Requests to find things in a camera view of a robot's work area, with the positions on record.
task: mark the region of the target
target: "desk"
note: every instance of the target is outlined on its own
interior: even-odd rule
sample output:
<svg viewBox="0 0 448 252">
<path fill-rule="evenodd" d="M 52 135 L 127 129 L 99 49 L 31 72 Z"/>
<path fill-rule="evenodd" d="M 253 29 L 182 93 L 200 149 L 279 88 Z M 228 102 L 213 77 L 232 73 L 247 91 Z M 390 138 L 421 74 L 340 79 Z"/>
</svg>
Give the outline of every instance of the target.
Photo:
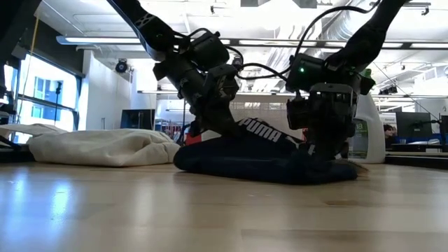
<svg viewBox="0 0 448 252">
<path fill-rule="evenodd" d="M 386 164 L 448 169 L 448 153 L 386 152 Z"/>
<path fill-rule="evenodd" d="M 400 144 L 395 143 L 392 144 L 393 152 L 411 152 L 411 153 L 425 153 L 426 150 L 437 151 L 437 149 L 441 149 L 442 145 L 440 144 Z"/>
<path fill-rule="evenodd" d="M 445 252 L 448 173 L 289 186 L 179 172 L 0 167 L 0 251 Z"/>
</svg>

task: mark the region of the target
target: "navy blue cloth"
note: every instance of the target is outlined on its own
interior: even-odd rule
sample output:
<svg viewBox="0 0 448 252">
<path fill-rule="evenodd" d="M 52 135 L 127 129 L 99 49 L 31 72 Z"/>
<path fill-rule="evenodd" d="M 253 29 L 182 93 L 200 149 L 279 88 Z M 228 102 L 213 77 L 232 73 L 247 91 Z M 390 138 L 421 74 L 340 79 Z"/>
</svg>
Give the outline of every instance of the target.
<svg viewBox="0 0 448 252">
<path fill-rule="evenodd" d="M 242 137 L 219 137 L 182 147 L 174 156 L 181 170 L 234 179 L 316 185 L 354 180 L 356 170 L 347 165 L 315 160 L 299 150 L 301 140 L 256 118 L 239 123 Z"/>
</svg>

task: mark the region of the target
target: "white bottle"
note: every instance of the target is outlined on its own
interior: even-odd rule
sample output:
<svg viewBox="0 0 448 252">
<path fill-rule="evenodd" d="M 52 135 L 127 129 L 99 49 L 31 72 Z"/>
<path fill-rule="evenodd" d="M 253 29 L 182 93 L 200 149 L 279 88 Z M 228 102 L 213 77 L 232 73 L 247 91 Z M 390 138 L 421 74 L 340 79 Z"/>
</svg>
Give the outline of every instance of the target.
<svg viewBox="0 0 448 252">
<path fill-rule="evenodd" d="M 383 123 L 370 94 L 359 96 L 353 121 L 356 133 L 349 140 L 349 159 L 364 164 L 382 164 L 386 157 Z"/>
</svg>

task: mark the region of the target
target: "red object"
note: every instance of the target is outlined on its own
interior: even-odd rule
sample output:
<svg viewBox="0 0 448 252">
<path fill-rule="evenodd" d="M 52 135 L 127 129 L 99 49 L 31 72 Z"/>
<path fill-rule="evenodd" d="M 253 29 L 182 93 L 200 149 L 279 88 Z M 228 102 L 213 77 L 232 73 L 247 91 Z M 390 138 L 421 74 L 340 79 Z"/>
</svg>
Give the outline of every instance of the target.
<svg viewBox="0 0 448 252">
<path fill-rule="evenodd" d="M 307 131 L 308 129 L 302 129 L 302 140 L 307 141 Z"/>
<path fill-rule="evenodd" d="M 196 143 L 202 142 L 202 136 L 201 135 L 196 136 L 196 137 L 191 137 L 190 133 L 187 133 L 186 135 L 187 135 L 187 138 L 185 140 L 185 144 L 186 145 L 192 145 L 192 144 L 196 144 Z"/>
</svg>

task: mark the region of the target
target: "black cable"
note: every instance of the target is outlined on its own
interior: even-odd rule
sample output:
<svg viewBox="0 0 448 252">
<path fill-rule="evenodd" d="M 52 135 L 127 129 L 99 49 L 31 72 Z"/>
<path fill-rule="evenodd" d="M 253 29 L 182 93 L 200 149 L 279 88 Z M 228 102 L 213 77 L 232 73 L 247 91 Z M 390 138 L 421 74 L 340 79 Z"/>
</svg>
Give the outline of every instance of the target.
<svg viewBox="0 0 448 252">
<path fill-rule="evenodd" d="M 188 37 L 187 35 L 184 35 L 184 34 L 178 32 L 178 31 L 174 31 L 174 35 L 176 35 L 176 36 L 180 36 L 181 38 L 186 38 L 186 37 Z"/>
<path fill-rule="evenodd" d="M 269 77 L 267 77 L 267 76 L 243 77 L 243 76 L 241 76 L 241 75 L 239 75 L 239 74 L 237 73 L 237 77 L 238 77 L 238 78 L 240 78 L 240 79 L 242 79 L 242 80 L 256 80 L 256 79 L 259 79 L 259 78 L 273 78 L 273 77 L 279 77 L 279 78 L 281 78 L 282 80 L 286 81 L 286 77 L 283 76 L 282 73 L 279 73 L 278 71 L 275 71 L 275 70 L 273 70 L 272 68 L 270 68 L 270 67 L 268 67 L 268 66 L 265 66 L 264 64 L 260 64 L 260 63 L 248 63 L 248 64 L 244 64 L 244 57 L 243 57 L 243 54 L 242 54 L 240 51 L 238 51 L 237 49 L 235 49 L 235 48 L 233 48 L 233 47 L 231 47 L 231 46 L 228 46 L 228 45 L 225 45 L 225 48 L 227 48 L 228 50 L 231 50 L 232 52 L 235 52 L 236 54 L 238 54 L 238 56 L 241 57 L 241 62 L 242 62 L 243 64 L 241 64 L 239 70 L 242 70 L 242 69 L 244 69 L 245 67 L 261 67 L 261 68 L 266 69 L 266 70 L 270 71 L 271 73 L 273 73 L 272 75 L 268 75 Z"/>
<path fill-rule="evenodd" d="M 371 11 L 373 11 L 378 4 L 381 2 L 381 0 L 377 0 L 371 7 L 370 10 L 364 10 L 362 8 L 359 7 L 355 7 L 355 6 L 340 6 L 340 7 L 334 7 L 331 8 L 330 10 L 326 10 L 324 11 L 322 14 L 320 14 L 319 16 L 317 16 L 312 22 L 311 24 L 309 24 L 309 26 L 305 29 L 302 38 L 299 41 L 299 44 L 297 45 L 297 48 L 295 49 L 295 53 L 294 53 L 294 57 L 299 53 L 300 48 L 302 47 L 302 44 L 305 42 L 305 39 L 307 37 L 308 32 L 314 27 L 314 25 L 323 17 L 325 17 L 326 15 L 330 14 L 330 13 L 334 13 L 337 11 L 356 11 L 362 14 L 367 14 L 370 13 Z M 249 67 L 248 64 L 243 64 L 241 66 L 242 68 L 244 67 Z M 242 77 L 240 75 L 237 75 L 238 78 L 243 79 L 243 80 L 258 80 L 261 78 L 273 78 L 273 77 L 280 77 L 281 79 L 286 81 L 286 78 L 283 76 L 284 74 L 288 73 L 291 70 L 291 66 L 288 66 L 288 68 L 286 68 L 285 70 L 281 71 L 281 72 L 277 72 L 271 68 L 267 69 L 265 68 L 265 66 L 263 67 L 264 69 L 268 70 L 268 71 L 272 71 L 274 74 L 270 74 L 270 75 L 266 75 L 266 76 L 254 76 L 254 77 Z"/>
<path fill-rule="evenodd" d="M 190 35 L 188 35 L 187 37 L 189 37 L 189 38 L 191 38 L 191 37 L 193 37 L 196 33 L 198 33 L 198 32 L 210 32 L 211 33 L 211 31 L 209 31 L 207 28 L 199 28 L 199 29 L 197 29 L 197 30 L 195 30 L 194 32 L 192 32 Z"/>
<path fill-rule="evenodd" d="M 272 77 L 279 77 L 280 79 L 287 81 L 286 77 L 283 76 L 281 73 L 279 73 L 278 71 L 273 70 L 272 68 L 265 66 L 264 64 L 260 64 L 260 63 L 248 63 L 248 64 L 243 64 L 243 67 L 261 67 L 263 69 L 266 69 L 268 71 L 270 71 L 272 74 Z M 237 74 L 237 77 L 242 79 L 242 80 L 256 80 L 259 79 L 260 76 L 254 76 L 254 77 L 242 77 L 239 74 Z"/>
<path fill-rule="evenodd" d="M 299 53 L 300 48 L 302 47 L 303 42 L 305 41 L 305 38 L 307 37 L 307 34 L 309 32 L 309 30 L 312 29 L 312 27 L 323 17 L 325 17 L 328 14 L 337 12 L 337 11 L 356 11 L 358 13 L 362 13 L 362 14 L 368 14 L 371 11 L 373 11 L 378 4 L 381 2 L 381 0 L 377 0 L 371 7 L 370 10 L 364 10 L 363 8 L 359 8 L 359 7 L 355 7 L 355 6 L 339 6 L 339 7 L 334 7 L 331 8 L 330 10 L 326 10 L 324 11 L 322 14 L 318 15 L 316 18 L 314 18 L 314 20 L 311 22 L 311 24 L 309 24 L 309 26 L 305 29 L 302 38 L 299 41 L 299 44 L 297 45 L 297 48 L 295 49 L 295 53 L 294 53 L 294 57 Z"/>
<path fill-rule="evenodd" d="M 225 48 L 227 50 L 231 50 L 232 52 L 238 54 L 238 56 L 241 58 L 241 65 L 244 64 L 244 57 L 243 57 L 243 54 L 240 51 L 238 51 L 237 49 L 235 49 L 235 48 L 233 48 L 232 46 L 229 46 L 229 45 L 224 45 L 224 46 L 225 46 Z"/>
<path fill-rule="evenodd" d="M 378 70 L 386 77 L 386 78 L 388 78 L 392 83 L 393 83 L 393 80 L 391 79 L 391 78 L 389 78 L 389 76 L 386 74 L 386 73 L 384 73 L 384 71 L 375 63 L 375 62 L 373 62 L 373 64 L 378 68 Z M 414 99 L 414 98 L 412 98 L 409 94 L 407 94 L 401 87 L 399 87 L 398 85 L 395 85 L 399 90 L 401 90 L 401 92 L 403 92 L 404 94 L 405 94 L 405 96 L 407 96 L 408 98 L 410 98 L 413 102 L 415 102 L 415 104 L 417 104 L 417 105 L 419 105 L 424 111 L 426 111 L 426 112 L 428 112 L 431 116 L 433 116 L 436 120 L 439 120 L 439 118 L 437 117 L 437 116 L 435 116 L 435 115 L 433 115 L 431 112 L 429 112 L 429 110 L 428 109 L 426 109 L 425 107 L 423 107 L 422 105 L 420 105 L 420 103 L 416 100 L 416 99 Z"/>
</svg>

